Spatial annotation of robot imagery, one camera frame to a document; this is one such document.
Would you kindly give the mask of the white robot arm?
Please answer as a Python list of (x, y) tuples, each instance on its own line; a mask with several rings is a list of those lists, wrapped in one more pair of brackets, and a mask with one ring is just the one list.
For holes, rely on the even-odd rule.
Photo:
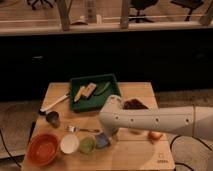
[(213, 107), (128, 110), (123, 108), (120, 96), (110, 95), (100, 110), (98, 120), (108, 137), (119, 128), (132, 128), (213, 141)]

